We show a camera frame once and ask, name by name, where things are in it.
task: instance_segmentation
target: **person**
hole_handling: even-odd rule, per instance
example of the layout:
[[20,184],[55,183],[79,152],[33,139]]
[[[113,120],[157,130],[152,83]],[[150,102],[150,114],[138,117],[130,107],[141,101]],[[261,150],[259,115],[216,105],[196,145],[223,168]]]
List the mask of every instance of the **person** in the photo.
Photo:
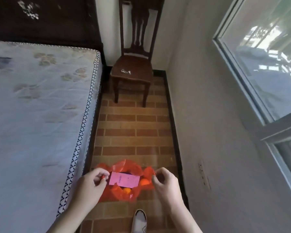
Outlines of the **person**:
[[[78,180],[68,208],[55,220],[47,233],[74,233],[86,215],[96,206],[109,178],[109,172],[96,168]],[[165,210],[170,214],[178,232],[202,233],[194,218],[185,207],[176,178],[166,168],[160,168],[152,176],[152,183]],[[136,211],[132,233],[145,233],[146,215]]]

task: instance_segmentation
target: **plastic bag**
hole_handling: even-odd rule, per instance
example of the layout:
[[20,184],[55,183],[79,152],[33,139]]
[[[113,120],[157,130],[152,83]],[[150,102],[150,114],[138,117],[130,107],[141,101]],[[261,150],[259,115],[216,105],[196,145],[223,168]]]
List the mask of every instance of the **plastic bag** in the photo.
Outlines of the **plastic bag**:
[[139,185],[132,188],[129,193],[125,192],[117,184],[107,185],[101,198],[99,199],[99,202],[134,201],[142,190],[151,190],[154,188],[152,184],[152,175],[155,175],[155,172],[152,167],[147,167],[142,170],[140,165],[128,159],[120,161],[110,167],[104,163],[98,164],[97,167],[103,168],[108,172],[125,172],[135,176],[140,176]]

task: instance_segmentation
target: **pink card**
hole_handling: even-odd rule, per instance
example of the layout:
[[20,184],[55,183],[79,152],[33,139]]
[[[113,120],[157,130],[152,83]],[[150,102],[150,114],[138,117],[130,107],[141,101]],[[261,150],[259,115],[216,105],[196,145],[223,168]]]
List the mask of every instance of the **pink card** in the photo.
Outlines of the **pink card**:
[[138,186],[139,179],[140,179],[140,176],[134,176],[134,175],[120,173],[120,172],[112,172],[109,185],[114,185],[115,183],[117,183],[118,186],[121,186],[121,187],[134,188]]

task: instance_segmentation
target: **shoe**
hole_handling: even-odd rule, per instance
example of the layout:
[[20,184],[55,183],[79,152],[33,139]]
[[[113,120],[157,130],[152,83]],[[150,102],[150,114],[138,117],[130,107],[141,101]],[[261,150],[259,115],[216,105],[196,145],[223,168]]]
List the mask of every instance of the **shoe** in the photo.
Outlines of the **shoe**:
[[135,212],[134,219],[132,221],[131,233],[145,233],[146,231],[146,215],[141,209]]

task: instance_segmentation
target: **person's left hand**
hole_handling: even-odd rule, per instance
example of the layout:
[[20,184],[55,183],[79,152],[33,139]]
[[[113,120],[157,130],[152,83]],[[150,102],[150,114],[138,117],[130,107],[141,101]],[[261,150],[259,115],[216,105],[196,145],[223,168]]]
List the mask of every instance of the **person's left hand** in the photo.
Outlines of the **person's left hand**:
[[96,168],[80,177],[68,208],[74,208],[79,213],[87,215],[98,203],[109,175],[110,173],[105,169]]

